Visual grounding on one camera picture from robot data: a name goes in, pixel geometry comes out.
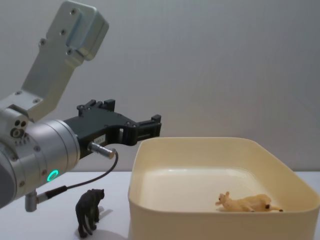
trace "plastic bin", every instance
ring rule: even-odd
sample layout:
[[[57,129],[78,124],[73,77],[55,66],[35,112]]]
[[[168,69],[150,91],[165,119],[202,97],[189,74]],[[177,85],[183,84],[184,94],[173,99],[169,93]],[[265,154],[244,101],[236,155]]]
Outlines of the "plastic bin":
[[[268,194],[284,212],[225,212],[233,199]],[[254,141],[161,137],[137,152],[128,192],[133,240],[313,240],[319,195]]]

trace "white wall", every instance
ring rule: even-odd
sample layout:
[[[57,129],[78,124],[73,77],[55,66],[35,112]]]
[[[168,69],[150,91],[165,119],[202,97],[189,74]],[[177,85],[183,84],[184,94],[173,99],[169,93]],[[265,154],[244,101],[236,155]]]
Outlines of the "white wall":
[[[320,170],[319,0],[80,2],[110,29],[46,118],[113,98],[135,121],[161,114],[162,136],[249,138],[294,170]],[[1,1],[1,98],[22,85],[61,3]],[[137,148],[117,148],[118,170],[132,167]],[[92,155],[75,170],[110,164]]]

